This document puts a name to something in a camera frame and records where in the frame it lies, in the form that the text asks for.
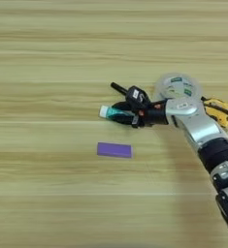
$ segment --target wood grain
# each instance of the wood grain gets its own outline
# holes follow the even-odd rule
[[[0,0],[0,248],[228,248],[182,134],[98,117],[169,72],[228,102],[228,1]]]

